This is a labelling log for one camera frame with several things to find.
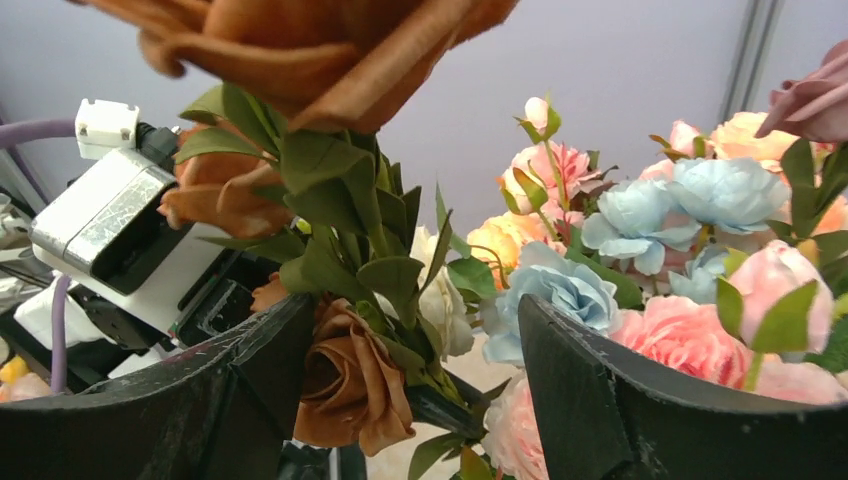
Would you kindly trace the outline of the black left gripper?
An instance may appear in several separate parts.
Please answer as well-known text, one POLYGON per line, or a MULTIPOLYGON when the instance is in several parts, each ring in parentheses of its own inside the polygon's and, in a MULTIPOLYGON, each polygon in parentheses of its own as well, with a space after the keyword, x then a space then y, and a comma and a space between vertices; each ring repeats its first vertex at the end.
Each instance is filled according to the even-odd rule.
POLYGON ((163 332, 84 285, 69 290, 89 319, 119 347, 140 352, 174 339, 181 347, 200 344, 250 316, 253 290, 268 283, 279 264, 225 249, 176 302, 176 317, 163 332))

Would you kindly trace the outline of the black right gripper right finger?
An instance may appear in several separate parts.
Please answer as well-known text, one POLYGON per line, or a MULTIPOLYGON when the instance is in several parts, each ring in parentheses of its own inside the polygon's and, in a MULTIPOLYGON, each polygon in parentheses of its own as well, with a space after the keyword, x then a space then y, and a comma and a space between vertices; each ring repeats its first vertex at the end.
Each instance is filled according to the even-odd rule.
POLYGON ((600 336, 533 296, 518 319, 553 479, 843 479, 847 408, 716 385, 600 336))

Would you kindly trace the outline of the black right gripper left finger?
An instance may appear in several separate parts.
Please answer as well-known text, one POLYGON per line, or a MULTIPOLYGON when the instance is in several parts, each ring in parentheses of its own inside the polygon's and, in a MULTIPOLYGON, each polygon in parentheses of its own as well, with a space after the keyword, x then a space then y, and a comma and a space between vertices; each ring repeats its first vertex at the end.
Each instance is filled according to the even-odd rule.
POLYGON ((5 479, 272 479, 292 437, 314 303, 293 295, 76 395, 1 408, 5 479))

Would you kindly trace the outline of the brown small rose stem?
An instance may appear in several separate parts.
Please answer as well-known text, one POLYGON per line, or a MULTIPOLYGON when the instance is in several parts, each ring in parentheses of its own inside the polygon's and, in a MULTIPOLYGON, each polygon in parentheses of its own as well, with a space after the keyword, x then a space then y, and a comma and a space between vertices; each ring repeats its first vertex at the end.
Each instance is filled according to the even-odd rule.
POLYGON ((169 224, 220 228, 226 243, 279 263, 256 290, 262 311, 287 294, 319 306, 295 435, 367 455, 446 431, 447 450, 484 434, 478 395, 455 384, 455 353, 425 310, 452 288, 448 222, 418 224, 421 191, 376 135, 444 54, 503 23, 511 1, 99 1, 139 30, 146 61, 221 80, 184 111, 195 123, 177 157, 169 224))

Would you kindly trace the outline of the colourful artificial flower bunch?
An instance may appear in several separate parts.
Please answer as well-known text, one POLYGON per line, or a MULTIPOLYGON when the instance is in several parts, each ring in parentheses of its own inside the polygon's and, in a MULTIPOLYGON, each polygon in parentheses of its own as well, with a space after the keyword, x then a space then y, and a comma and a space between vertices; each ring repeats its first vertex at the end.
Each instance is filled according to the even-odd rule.
POLYGON ((661 159, 610 181, 593 151, 550 142, 533 97, 532 146, 500 187, 508 211, 460 241, 452 288, 482 324, 483 357, 515 368, 482 393, 483 437, 419 445, 408 475, 459 460, 460 479, 553 479, 518 319, 526 295, 680 373, 763 397, 847 408, 847 45, 782 83, 765 112, 708 135, 684 121, 661 159))

